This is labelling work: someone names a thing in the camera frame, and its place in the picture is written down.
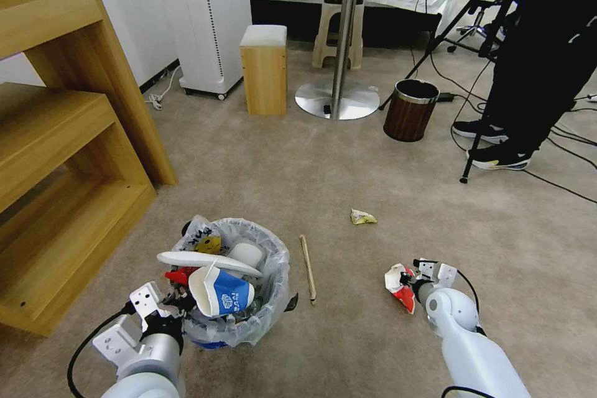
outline round table base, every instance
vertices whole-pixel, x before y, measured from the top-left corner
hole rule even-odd
[[[298,88],[295,101],[305,112],[321,118],[331,117],[331,82],[303,84]],[[377,88],[355,84],[347,81],[344,84],[340,99],[338,119],[356,119],[371,115],[379,107]]]

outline metal table leg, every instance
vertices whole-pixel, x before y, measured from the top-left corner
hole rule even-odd
[[[377,88],[345,83],[356,0],[342,0],[340,29],[333,82],[304,84],[295,100],[299,107],[322,118],[345,120],[362,118],[379,106]]]

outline metal rim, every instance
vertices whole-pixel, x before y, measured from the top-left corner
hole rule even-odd
[[[416,81],[419,82],[421,84],[427,84],[430,85],[431,87],[433,87],[435,89],[435,94],[429,98],[417,98],[416,96],[411,96],[411,95],[407,95],[406,93],[402,92],[399,87],[398,84],[403,83],[405,81]],[[425,81],[425,80],[419,80],[419,79],[405,79],[405,80],[401,80],[398,81],[395,85],[394,85],[394,93],[398,96],[398,98],[400,98],[403,101],[406,101],[408,103],[414,103],[414,104],[431,104],[431,103],[435,103],[437,101],[437,98],[440,96],[440,90],[434,85],[431,84],[429,81]]]

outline trash can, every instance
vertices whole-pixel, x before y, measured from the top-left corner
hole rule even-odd
[[[190,225],[183,229],[185,235],[172,248],[184,250],[195,234],[195,228],[205,222],[202,216],[196,216]],[[183,322],[186,337],[205,349],[215,349],[226,345],[232,347],[240,343],[255,345],[282,315],[289,304],[288,271],[289,252],[284,243],[268,229],[241,218],[224,218],[211,222],[210,226],[220,232],[221,255],[227,255],[239,241],[258,245],[266,256],[257,268],[263,277],[257,279],[256,297],[263,300],[261,308],[248,320],[235,322],[230,316],[207,318],[198,309],[187,314]]]
[[[394,140],[421,140],[439,96],[438,88],[426,81],[407,79],[397,82],[384,132]]]

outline wooden stick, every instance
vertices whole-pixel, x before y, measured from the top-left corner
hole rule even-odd
[[[317,291],[315,291],[315,281],[313,280],[313,272],[311,271],[311,260],[309,259],[309,249],[307,249],[307,239],[305,235],[300,235],[300,245],[303,247],[303,255],[305,256],[305,264],[307,265],[307,274],[309,276],[309,291],[311,292],[311,304],[315,305]]]

